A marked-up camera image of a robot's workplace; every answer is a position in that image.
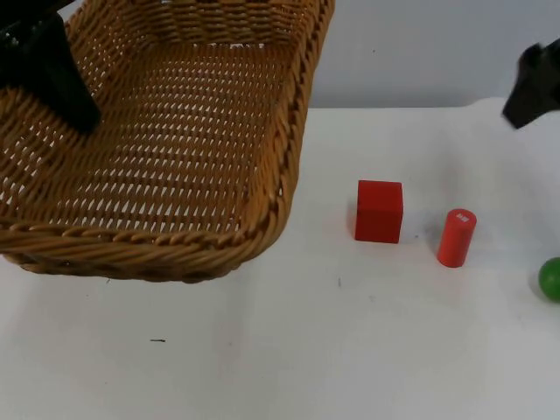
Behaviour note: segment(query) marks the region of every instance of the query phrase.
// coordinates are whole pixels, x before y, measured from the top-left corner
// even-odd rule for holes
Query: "white tabletop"
[[[557,420],[535,280],[560,255],[560,115],[513,132],[501,104],[312,110],[288,227],[218,281],[2,260],[0,418]],[[403,182],[401,244],[353,240],[359,179]],[[479,218],[463,269],[433,255],[453,207]]]

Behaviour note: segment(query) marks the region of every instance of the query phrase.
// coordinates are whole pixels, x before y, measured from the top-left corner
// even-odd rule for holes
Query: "red block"
[[[399,243],[403,223],[403,185],[360,181],[356,241]]]

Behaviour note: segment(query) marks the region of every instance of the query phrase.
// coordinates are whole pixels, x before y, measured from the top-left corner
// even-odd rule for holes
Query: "white wall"
[[[560,0],[338,0],[312,103],[431,107],[507,95],[521,52],[559,37]]]

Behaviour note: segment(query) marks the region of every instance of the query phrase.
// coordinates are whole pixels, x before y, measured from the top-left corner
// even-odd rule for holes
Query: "green ball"
[[[555,302],[560,302],[560,257],[548,260],[539,271],[542,293]]]

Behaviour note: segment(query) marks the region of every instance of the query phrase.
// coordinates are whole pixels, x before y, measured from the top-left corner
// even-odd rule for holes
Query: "woven basket weave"
[[[91,136],[0,90],[0,252],[48,274],[197,281],[282,233],[334,0],[86,0]]]

